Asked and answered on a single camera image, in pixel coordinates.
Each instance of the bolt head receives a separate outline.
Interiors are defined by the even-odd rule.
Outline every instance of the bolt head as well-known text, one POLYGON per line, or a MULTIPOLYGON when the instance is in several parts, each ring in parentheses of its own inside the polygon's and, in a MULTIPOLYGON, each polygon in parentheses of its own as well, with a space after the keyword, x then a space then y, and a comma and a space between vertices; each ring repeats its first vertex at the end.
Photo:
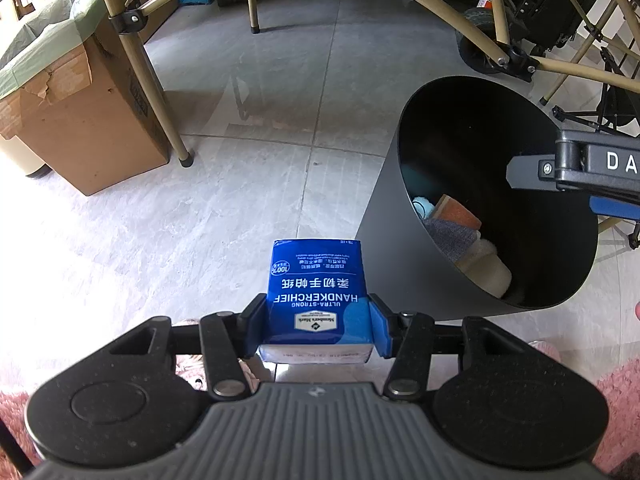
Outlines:
POLYGON ((395 379, 389 383, 389 391, 398 397, 409 397, 420 390, 420 384, 413 379, 395 379))
POLYGON ((218 394, 221 397, 235 397, 244 392, 245 386, 241 383, 241 381, 237 381, 235 379, 225 379, 224 381, 220 381, 216 383, 213 387, 214 393, 218 394))

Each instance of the tile grout line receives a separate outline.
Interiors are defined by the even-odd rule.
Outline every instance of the tile grout line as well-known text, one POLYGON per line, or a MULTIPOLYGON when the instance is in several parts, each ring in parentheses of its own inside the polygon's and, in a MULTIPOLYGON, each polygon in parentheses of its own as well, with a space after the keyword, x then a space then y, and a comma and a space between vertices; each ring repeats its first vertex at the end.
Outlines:
POLYGON ((376 156, 377 158, 385 158, 385 155, 377 155, 375 153, 359 152, 357 150, 348 150, 346 148, 331 148, 329 146, 313 146, 312 144, 303 144, 302 142, 291 142, 290 140, 277 139, 257 139, 255 137, 236 137, 225 135, 207 135, 207 134, 180 134, 181 137, 209 137, 211 139, 233 139, 233 140, 258 140, 260 142, 273 142, 274 144, 288 144, 289 146, 301 146, 303 148, 320 148, 322 150, 332 150, 334 152, 357 153, 358 155, 376 156))
POLYGON ((613 237, 614 247, 615 247, 615 255, 616 255, 616 269, 618 270, 618 303, 620 304, 620 322, 618 323, 618 366, 623 363, 620 362, 620 358, 622 357, 622 283, 620 282, 620 262, 618 258, 620 255, 618 254, 618 240, 616 238, 616 230, 615 227, 611 228, 611 236, 613 237))
POLYGON ((314 124, 314 134, 311 137, 311 146, 309 147, 309 159, 306 162, 305 170, 305 183, 302 186, 302 197, 300 197, 300 212, 298 214, 298 225, 296 226, 296 238, 300 234, 300 221, 302 220, 302 210, 305 206, 305 193, 306 183, 309 180, 309 167, 311 166, 311 155, 314 151, 314 145, 316 143, 316 133, 318 132, 318 123, 320 121, 320 108, 322 107, 322 98, 324 97, 324 86, 326 85, 326 76, 329 73, 329 61, 331 60, 331 50, 334 47, 335 27, 338 25, 338 16, 340 16, 340 3, 342 0, 338 0, 338 9, 335 11, 334 30, 331 33, 331 41, 329 43, 329 54, 326 57, 326 66, 324 67, 324 79, 322 80, 322 89, 320 91, 320 99, 318 100, 318 112, 316 113, 316 124, 314 124))

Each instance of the gray tile floor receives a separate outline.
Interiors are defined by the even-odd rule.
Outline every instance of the gray tile floor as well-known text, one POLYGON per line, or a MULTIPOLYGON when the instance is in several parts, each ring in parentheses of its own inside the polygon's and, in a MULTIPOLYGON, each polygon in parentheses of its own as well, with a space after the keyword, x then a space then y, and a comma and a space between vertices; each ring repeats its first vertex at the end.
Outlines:
MULTIPOLYGON (((410 0, 260 0, 257 36, 246 14, 183 7, 147 44, 191 169, 174 158, 86 198, 0 162, 0 386, 33 388, 155 314, 241 310, 265 290, 277 238, 353 237, 404 103, 434 78, 472 74, 452 28, 410 0)), ((554 76, 495 79, 537 100, 554 76)), ((555 102, 593 95, 570 80, 555 102)), ((497 322, 552 340, 592 380, 640 354, 640 251, 625 247, 609 230, 574 298, 497 322)), ((278 376, 380 382, 388 365, 278 376)), ((433 384, 451 365, 437 360, 433 384)))

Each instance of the tissue pack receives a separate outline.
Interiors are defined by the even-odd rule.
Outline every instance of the tissue pack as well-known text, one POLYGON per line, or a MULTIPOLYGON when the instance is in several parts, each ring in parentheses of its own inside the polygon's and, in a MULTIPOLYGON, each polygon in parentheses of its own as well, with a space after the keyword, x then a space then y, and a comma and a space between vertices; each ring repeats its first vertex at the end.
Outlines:
POLYGON ((357 240, 273 244, 260 355, 273 363, 363 363, 372 349, 357 240))

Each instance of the gray plastic handle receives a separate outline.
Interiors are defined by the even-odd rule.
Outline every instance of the gray plastic handle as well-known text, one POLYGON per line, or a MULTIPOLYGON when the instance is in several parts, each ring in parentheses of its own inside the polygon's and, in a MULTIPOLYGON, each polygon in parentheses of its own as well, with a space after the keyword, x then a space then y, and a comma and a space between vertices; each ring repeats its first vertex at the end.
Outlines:
POLYGON ((47 460, 30 480, 604 480, 589 463, 512 471, 450 446, 414 404, 369 383, 264 383, 214 404, 195 432, 157 459, 90 470, 47 460))

